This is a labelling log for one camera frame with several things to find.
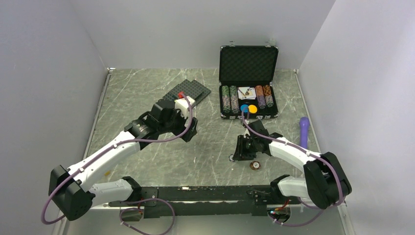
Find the grey chip stack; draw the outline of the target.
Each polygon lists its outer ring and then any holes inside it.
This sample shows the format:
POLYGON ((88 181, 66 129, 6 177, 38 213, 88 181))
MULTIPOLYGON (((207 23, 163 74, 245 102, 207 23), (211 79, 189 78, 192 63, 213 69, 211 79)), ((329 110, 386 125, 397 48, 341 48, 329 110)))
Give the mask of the grey chip stack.
POLYGON ((224 109, 231 109, 230 97, 222 97, 222 105, 224 109))

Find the purple chip stack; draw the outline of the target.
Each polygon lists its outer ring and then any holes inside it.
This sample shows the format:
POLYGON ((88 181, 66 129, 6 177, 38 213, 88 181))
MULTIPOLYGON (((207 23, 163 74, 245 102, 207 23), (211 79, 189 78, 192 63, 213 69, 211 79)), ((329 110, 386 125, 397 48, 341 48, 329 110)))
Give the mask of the purple chip stack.
POLYGON ((266 99, 265 99, 265 96, 258 95, 257 96, 257 101, 258 101, 258 107, 260 109, 265 109, 266 108, 266 99))

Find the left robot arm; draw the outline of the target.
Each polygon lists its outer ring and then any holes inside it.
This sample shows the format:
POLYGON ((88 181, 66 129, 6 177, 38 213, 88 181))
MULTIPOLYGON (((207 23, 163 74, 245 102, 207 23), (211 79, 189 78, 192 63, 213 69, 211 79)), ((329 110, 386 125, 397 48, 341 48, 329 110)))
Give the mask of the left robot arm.
POLYGON ((50 174, 48 203, 53 202, 63 216, 77 220, 90 208, 113 201, 133 206, 142 198, 142 189, 132 177, 113 182, 98 180, 122 160, 161 142, 159 136, 171 133, 170 140, 189 142, 197 134, 195 100, 183 96, 174 101, 160 99, 151 111, 131 121, 112 141, 84 160, 67 168, 59 165, 50 174))

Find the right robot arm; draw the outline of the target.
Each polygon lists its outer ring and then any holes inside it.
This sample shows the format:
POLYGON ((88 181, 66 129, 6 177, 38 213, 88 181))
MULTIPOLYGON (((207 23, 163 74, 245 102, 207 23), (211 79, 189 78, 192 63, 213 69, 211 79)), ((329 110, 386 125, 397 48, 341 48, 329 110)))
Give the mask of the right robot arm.
POLYGON ((279 133, 269 133, 260 120, 242 123, 246 131, 237 137, 230 161, 254 160, 257 153, 263 153, 281 159, 303 173, 303 177, 285 174, 272 180, 268 200, 280 204, 289 198, 305 198, 325 210, 351 194, 351 184, 335 154, 313 152, 279 133))

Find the dark green chip stack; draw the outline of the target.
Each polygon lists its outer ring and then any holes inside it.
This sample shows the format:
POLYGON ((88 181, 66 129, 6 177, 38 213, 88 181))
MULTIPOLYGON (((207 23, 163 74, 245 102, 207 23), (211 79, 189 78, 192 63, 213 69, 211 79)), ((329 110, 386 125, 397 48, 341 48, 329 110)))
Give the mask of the dark green chip stack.
POLYGON ((229 86, 230 98, 238 99, 238 91, 236 86, 229 86))

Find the small chip stack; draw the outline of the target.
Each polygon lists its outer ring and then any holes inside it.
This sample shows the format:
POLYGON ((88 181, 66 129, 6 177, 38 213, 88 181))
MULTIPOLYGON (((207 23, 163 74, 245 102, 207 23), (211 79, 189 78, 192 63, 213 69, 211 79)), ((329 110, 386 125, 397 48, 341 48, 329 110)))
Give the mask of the small chip stack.
POLYGON ((266 105, 268 108, 271 108, 274 106, 274 99, 271 95, 265 96, 266 105))

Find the purple-grey chip stack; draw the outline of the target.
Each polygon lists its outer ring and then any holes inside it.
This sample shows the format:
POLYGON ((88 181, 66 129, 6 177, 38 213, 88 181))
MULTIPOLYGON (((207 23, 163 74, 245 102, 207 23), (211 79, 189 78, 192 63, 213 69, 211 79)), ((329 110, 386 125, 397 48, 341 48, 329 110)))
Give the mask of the purple-grey chip stack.
POLYGON ((238 98, 237 98, 237 97, 232 96, 232 97, 230 98, 230 102, 231 102, 231 110, 232 110, 232 112, 237 113, 237 112, 238 112, 238 110, 239 110, 238 98))

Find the red chip stack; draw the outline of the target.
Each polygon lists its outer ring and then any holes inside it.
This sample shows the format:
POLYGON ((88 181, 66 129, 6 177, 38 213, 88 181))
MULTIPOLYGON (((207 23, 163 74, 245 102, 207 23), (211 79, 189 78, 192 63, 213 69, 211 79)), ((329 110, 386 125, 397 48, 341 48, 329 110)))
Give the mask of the red chip stack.
POLYGON ((262 88, 262 86, 261 85, 257 85, 257 86, 255 86, 255 93, 256 93, 256 96, 264 96, 264 91, 263 91, 263 88, 262 88))

